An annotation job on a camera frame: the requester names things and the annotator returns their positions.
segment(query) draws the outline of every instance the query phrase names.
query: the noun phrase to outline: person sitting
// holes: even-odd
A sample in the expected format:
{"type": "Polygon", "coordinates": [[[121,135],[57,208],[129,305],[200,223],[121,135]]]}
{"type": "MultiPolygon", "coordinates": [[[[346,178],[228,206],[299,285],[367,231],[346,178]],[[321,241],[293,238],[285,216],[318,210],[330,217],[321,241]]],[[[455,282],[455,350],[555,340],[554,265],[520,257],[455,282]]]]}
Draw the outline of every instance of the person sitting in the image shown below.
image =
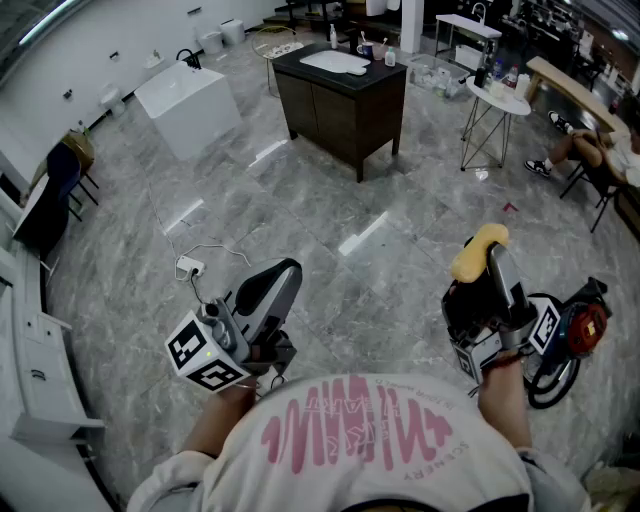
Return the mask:
{"type": "Polygon", "coordinates": [[[580,160],[594,169],[610,172],[618,181],[640,186],[640,111],[631,122],[631,133],[575,130],[556,112],[549,112],[554,126],[566,133],[545,160],[526,160],[524,166],[548,178],[563,160],[580,160]]]}

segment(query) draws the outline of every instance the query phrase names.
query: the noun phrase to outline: white table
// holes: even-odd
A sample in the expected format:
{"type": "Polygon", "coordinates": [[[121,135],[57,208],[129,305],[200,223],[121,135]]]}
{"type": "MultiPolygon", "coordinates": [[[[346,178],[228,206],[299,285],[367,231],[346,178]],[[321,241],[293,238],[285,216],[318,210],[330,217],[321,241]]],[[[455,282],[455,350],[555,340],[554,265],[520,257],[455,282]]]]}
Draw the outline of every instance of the white table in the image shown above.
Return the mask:
{"type": "MultiPolygon", "coordinates": [[[[487,45],[490,39],[497,40],[502,35],[502,32],[496,30],[495,28],[487,27],[482,23],[478,23],[477,21],[470,20],[469,18],[464,18],[458,14],[439,14],[436,16],[436,53],[434,56],[438,56],[438,34],[440,32],[440,22],[448,23],[451,25],[451,33],[449,34],[449,49],[451,49],[451,45],[453,43],[453,30],[455,27],[459,29],[465,30],[467,33],[471,33],[476,36],[477,39],[484,41],[484,47],[482,49],[482,62],[484,62],[484,56],[487,53],[487,45]]],[[[497,54],[498,43],[495,43],[494,55],[497,54]]]]}
{"type": "Polygon", "coordinates": [[[467,78],[467,87],[469,90],[475,94],[476,100],[473,102],[473,108],[471,109],[471,113],[469,114],[469,119],[467,119],[467,124],[464,127],[464,132],[462,133],[462,159],[460,162],[460,170],[464,171],[466,169],[479,169],[479,168],[488,168],[488,167],[502,167],[504,165],[505,157],[507,156],[507,146],[509,145],[509,130],[511,129],[511,116],[528,116],[531,113],[531,106],[525,100],[518,100],[512,94],[506,93],[504,98],[498,99],[489,94],[489,91],[486,89],[482,89],[474,85],[473,80],[475,77],[470,76],[467,78]],[[477,117],[478,113],[478,103],[480,100],[489,104],[487,110],[483,112],[480,117],[477,117]],[[485,116],[489,110],[492,108],[497,108],[503,112],[502,117],[498,121],[498,124],[494,127],[493,130],[487,135],[487,137],[482,141],[482,143],[478,146],[475,153],[471,155],[468,159],[467,152],[469,150],[469,145],[471,144],[471,136],[473,135],[473,127],[478,124],[478,122],[485,116]],[[502,123],[502,155],[500,159],[495,156],[486,153],[482,149],[482,146],[489,140],[489,137],[493,135],[500,124],[502,123]],[[476,165],[469,166],[469,162],[473,159],[474,156],[478,154],[479,151],[485,152],[489,157],[493,158],[498,162],[496,165],[476,165]]]}

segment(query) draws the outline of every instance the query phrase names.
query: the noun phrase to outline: gray tile floor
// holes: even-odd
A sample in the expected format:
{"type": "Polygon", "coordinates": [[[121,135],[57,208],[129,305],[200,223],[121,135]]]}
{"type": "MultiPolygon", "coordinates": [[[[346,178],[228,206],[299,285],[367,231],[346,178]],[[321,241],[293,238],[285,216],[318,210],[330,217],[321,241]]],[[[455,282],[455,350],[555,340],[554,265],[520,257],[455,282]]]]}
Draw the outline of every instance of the gray tile floor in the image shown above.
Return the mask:
{"type": "MultiPolygon", "coordinates": [[[[567,298],[588,275],[605,281],[614,311],[606,339],[570,395],[547,411],[531,411],[531,422],[536,445],[577,473],[610,454],[640,391],[638,244],[613,208],[589,233],[596,198],[585,186],[560,200],[563,176],[544,180],[523,169],[525,157],[542,157],[559,138],[546,100],[514,120],[505,167],[480,181],[459,169],[473,97],[465,91],[444,101],[408,85],[400,154],[392,158],[390,144],[381,148],[357,184],[349,166],[304,137],[288,140],[280,101],[267,92],[264,61],[250,42],[227,53],[202,62],[227,75],[241,126],[180,162],[130,100],[123,117],[92,132],[100,206],[85,198],[83,222],[69,220],[52,255],[60,263],[49,306],[74,326],[70,349],[81,385],[107,425],[94,446],[108,488],[126,501],[155,463],[179,449],[205,399],[173,376],[162,345],[197,305],[190,286],[174,279],[163,229],[199,200],[168,232],[177,254],[222,242],[251,262],[291,256],[302,264],[304,283],[286,323],[299,351],[292,378],[414,372],[472,388],[457,369],[440,298],[451,260],[485,222],[508,226],[509,249],[529,292],[567,298]],[[255,162],[278,141],[282,146],[255,162]],[[504,212],[507,202],[519,211],[504,212]],[[338,250],[383,215],[351,253],[338,250]]],[[[495,124],[491,114],[479,132],[495,124]]],[[[497,151],[500,138],[495,142],[497,151]]],[[[198,280],[207,299],[245,265],[222,249],[200,248],[193,256],[207,265],[198,280]]]]}

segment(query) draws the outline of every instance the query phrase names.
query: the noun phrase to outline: white cable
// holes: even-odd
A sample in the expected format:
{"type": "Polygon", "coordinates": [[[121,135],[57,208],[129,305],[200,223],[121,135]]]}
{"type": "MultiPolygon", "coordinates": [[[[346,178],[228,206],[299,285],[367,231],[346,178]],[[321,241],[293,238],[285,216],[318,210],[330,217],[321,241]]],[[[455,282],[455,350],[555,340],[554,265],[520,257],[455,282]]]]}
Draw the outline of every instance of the white cable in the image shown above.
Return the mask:
{"type": "Polygon", "coordinates": [[[153,200],[153,191],[151,190],[151,181],[149,180],[149,175],[147,174],[147,171],[144,170],[144,167],[142,167],[142,172],[144,173],[145,178],[146,178],[145,181],[147,182],[147,189],[149,189],[149,201],[151,201],[151,206],[153,206],[153,212],[156,215],[156,220],[158,221],[158,224],[160,225],[160,229],[162,230],[162,234],[165,236],[165,238],[171,244],[171,252],[173,252],[173,258],[174,258],[174,260],[173,260],[173,275],[178,281],[188,281],[189,278],[191,277],[191,275],[190,275],[191,273],[190,272],[187,272],[183,279],[178,277],[178,260],[182,256],[186,256],[190,252],[195,251],[198,247],[222,247],[228,253],[235,254],[237,256],[242,256],[244,258],[244,261],[247,263],[247,265],[251,266],[251,263],[249,263],[249,260],[247,259],[247,257],[244,254],[242,254],[241,252],[232,251],[231,249],[228,249],[227,247],[225,247],[222,244],[198,244],[198,245],[192,247],[191,249],[189,249],[187,252],[183,252],[180,256],[177,256],[176,255],[176,248],[173,245],[173,240],[171,240],[171,237],[167,233],[167,230],[164,229],[164,225],[162,224],[162,221],[160,220],[160,215],[158,215],[158,209],[156,208],[156,203],[153,200]]]}
{"type": "Polygon", "coordinates": [[[187,273],[186,273],[186,275],[185,275],[184,279],[180,279],[180,278],[178,277],[178,260],[179,260],[180,258],[182,258],[183,256],[186,256],[186,255],[187,255],[187,254],[189,254],[190,252],[195,251],[198,247],[222,247],[222,248],[223,248],[225,251],[227,251],[228,253],[235,254],[236,256],[242,256],[242,257],[244,258],[244,261],[246,262],[246,264],[247,264],[248,266],[251,266],[251,263],[249,263],[249,260],[247,259],[247,257],[246,257],[244,254],[242,254],[241,252],[232,251],[231,249],[229,249],[229,248],[225,247],[225,246],[224,246],[224,245],[222,245],[222,244],[198,244],[198,245],[194,245],[194,246],[193,246],[191,249],[189,249],[187,252],[182,253],[180,256],[178,256],[178,257],[176,258],[175,266],[174,266],[174,270],[175,270],[174,275],[175,275],[175,278],[176,278],[178,281],[186,281],[186,280],[188,280],[188,279],[191,277],[191,276],[189,275],[189,272],[187,272],[187,273]]]}

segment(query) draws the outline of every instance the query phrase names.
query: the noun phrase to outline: person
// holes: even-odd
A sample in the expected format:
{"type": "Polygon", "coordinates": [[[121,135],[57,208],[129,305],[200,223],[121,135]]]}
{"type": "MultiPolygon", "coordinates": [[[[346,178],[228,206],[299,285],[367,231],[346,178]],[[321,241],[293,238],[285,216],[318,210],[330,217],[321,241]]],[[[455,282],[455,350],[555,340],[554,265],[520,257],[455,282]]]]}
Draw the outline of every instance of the person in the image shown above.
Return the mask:
{"type": "Polygon", "coordinates": [[[342,375],[212,396],[182,452],[128,512],[587,511],[589,497],[532,447],[522,367],[484,375],[477,405],[425,375],[342,375]]]}
{"type": "Polygon", "coordinates": [[[549,118],[566,135],[545,160],[526,160],[527,170],[548,178],[560,162],[581,160],[594,169],[609,172],[621,183],[640,186],[640,112],[633,117],[631,133],[575,130],[553,111],[549,112],[549,118]]]}

